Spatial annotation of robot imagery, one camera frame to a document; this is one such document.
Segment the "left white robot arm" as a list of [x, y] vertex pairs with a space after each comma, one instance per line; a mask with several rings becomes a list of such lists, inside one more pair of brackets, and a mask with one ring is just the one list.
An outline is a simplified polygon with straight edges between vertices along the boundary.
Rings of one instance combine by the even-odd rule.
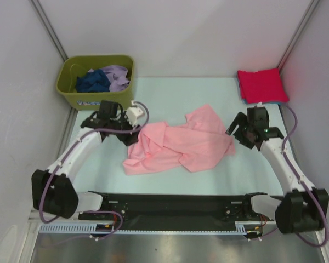
[[145, 127], [141, 118], [149, 118], [148, 108], [140, 101], [132, 101], [129, 108], [103, 100], [99, 109], [80, 125], [72, 143], [45, 170], [37, 169], [31, 176], [33, 207], [40, 220], [49, 224], [58, 218], [69, 219], [75, 213], [92, 213], [98, 219], [109, 215], [110, 205], [96, 192], [78, 192], [73, 182], [83, 163], [109, 136], [115, 136], [126, 146], [138, 141]]

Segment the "pink t shirt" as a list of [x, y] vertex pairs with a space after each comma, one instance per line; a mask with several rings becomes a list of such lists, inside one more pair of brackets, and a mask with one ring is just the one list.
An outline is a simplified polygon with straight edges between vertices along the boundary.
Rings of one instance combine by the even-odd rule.
[[151, 174], [176, 167], [191, 173], [214, 168], [224, 157], [235, 154], [233, 138], [210, 105], [186, 114], [186, 123], [149, 123], [128, 148], [123, 162], [126, 175]]

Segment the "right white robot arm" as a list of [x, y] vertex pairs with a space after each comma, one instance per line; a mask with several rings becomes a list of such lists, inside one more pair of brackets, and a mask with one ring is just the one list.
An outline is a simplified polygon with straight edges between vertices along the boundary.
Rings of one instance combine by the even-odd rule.
[[254, 220], [260, 214], [269, 217], [283, 234], [326, 230], [329, 195], [305, 176], [286, 147], [287, 137], [269, 125], [265, 107], [249, 107], [239, 112], [226, 130], [249, 149], [256, 148], [268, 161], [283, 195], [252, 194], [243, 204], [242, 214]]

